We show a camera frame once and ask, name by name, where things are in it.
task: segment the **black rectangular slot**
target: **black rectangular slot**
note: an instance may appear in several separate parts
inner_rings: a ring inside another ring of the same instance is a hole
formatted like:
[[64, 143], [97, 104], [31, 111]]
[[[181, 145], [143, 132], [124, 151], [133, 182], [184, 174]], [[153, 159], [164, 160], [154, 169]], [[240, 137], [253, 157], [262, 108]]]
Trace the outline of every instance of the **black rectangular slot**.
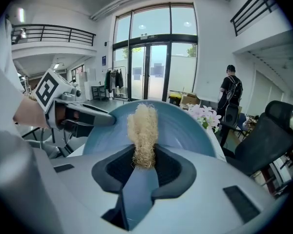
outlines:
[[249, 222], [254, 217], [260, 214], [260, 211], [246, 197], [246, 195], [237, 186], [230, 186], [223, 189], [234, 208], [244, 221]]
[[64, 171], [69, 170], [69, 169], [72, 169], [72, 168], [74, 168], [73, 165], [71, 165], [71, 164], [65, 164], [65, 165], [62, 165], [62, 166], [56, 166], [56, 167], [54, 167], [54, 170], [55, 170], [56, 173], [60, 173], [60, 172], [64, 172]]

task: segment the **black cap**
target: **black cap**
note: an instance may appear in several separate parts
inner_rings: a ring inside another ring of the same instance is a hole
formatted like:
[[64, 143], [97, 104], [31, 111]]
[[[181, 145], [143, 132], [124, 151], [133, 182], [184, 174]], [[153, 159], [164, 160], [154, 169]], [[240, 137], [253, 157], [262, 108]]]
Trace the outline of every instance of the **black cap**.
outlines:
[[235, 67], [233, 65], [228, 65], [227, 67], [227, 71], [230, 71], [230, 72], [235, 72]]

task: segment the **tree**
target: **tree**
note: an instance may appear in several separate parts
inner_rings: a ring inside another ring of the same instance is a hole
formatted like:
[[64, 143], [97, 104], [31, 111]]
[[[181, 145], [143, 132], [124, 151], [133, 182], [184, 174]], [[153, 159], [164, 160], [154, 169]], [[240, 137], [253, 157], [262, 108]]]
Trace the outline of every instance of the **tree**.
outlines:
[[196, 57], [196, 45], [192, 44], [192, 46], [187, 49], [188, 57]]
[[[142, 48], [133, 48], [132, 52], [141, 52]], [[124, 59], [128, 59], [128, 48], [123, 49], [123, 57]]]

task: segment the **blue plate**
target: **blue plate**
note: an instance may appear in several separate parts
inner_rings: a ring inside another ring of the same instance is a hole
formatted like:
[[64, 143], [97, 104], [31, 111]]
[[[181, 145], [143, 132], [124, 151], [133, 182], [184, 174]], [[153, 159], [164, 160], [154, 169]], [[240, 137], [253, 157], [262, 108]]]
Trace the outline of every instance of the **blue plate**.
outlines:
[[189, 150], [216, 157], [214, 148], [204, 128], [179, 107], [156, 100], [138, 100], [111, 111], [117, 121], [113, 126], [95, 127], [91, 131], [83, 154], [93, 154], [114, 147], [129, 145], [127, 117], [135, 113], [139, 104], [153, 105], [158, 114], [158, 144]]

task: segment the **door frame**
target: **door frame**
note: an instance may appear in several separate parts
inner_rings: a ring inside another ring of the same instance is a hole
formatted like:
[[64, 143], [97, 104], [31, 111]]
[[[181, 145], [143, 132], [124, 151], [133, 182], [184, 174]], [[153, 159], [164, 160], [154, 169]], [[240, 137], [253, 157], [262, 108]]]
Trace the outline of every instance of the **door frame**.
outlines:
[[169, 83], [169, 72], [170, 72], [170, 60], [171, 60], [171, 41], [167, 42], [150, 42], [150, 43], [142, 43], [137, 45], [132, 45], [129, 48], [128, 52], [128, 97], [129, 100], [139, 100], [131, 97], [131, 78], [132, 78], [132, 49], [145, 47], [145, 56], [144, 56], [144, 66], [143, 66], [143, 99], [147, 99], [148, 97], [148, 89], [149, 89], [149, 78], [150, 78], [150, 63], [151, 63], [151, 47], [158, 45], [166, 45], [166, 65], [165, 65], [165, 76], [164, 76], [164, 86], [163, 86], [163, 94], [162, 101], [166, 101], [167, 98], [167, 90]]

